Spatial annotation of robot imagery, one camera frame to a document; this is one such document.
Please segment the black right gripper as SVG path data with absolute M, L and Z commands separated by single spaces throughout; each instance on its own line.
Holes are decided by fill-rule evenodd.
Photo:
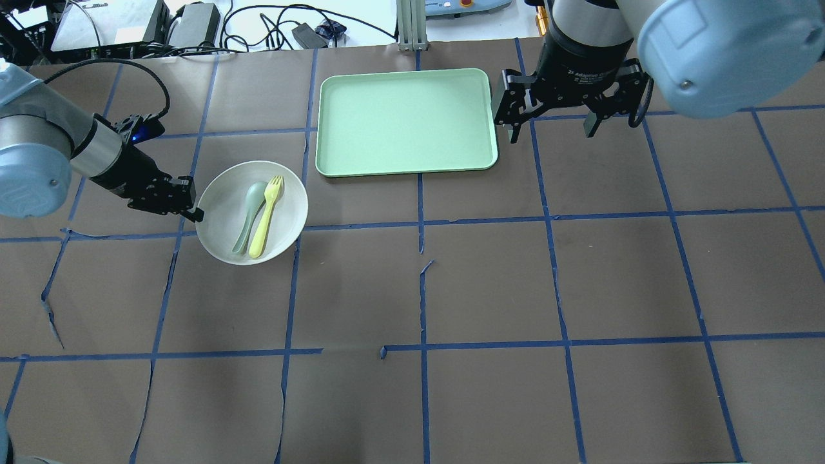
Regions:
M 639 59 L 627 57 L 632 43 L 619 39 L 595 46 L 549 30 L 533 73 L 501 71 L 493 93 L 493 122 L 508 126 L 511 144 L 518 141 L 522 124 L 559 108 L 589 109 L 584 121 L 589 139 L 614 115 L 627 115 L 629 126 L 639 126 L 652 98 L 652 79 Z

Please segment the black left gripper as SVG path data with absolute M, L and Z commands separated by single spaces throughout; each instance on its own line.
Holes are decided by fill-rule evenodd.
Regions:
M 116 134 L 121 150 L 113 164 L 92 177 L 92 182 L 126 199 L 128 208 L 158 215 L 182 215 L 192 223 L 204 220 L 203 209 L 195 206 L 197 192 L 193 177 L 173 177 L 161 171 L 153 159 L 136 147 L 165 132 L 159 115 L 133 114 L 115 124 L 98 114 L 94 118 L 100 129 Z

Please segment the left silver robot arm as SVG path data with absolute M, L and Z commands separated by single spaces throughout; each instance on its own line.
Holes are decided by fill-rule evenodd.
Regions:
M 4 217 L 50 215 L 64 204 L 73 173 L 132 209 L 157 215 L 204 219 L 195 205 L 194 179 L 161 171 L 138 144 L 165 132 L 161 119 L 171 99 L 161 84 L 164 106 L 109 122 L 63 97 L 18 65 L 1 68 L 1 212 Z

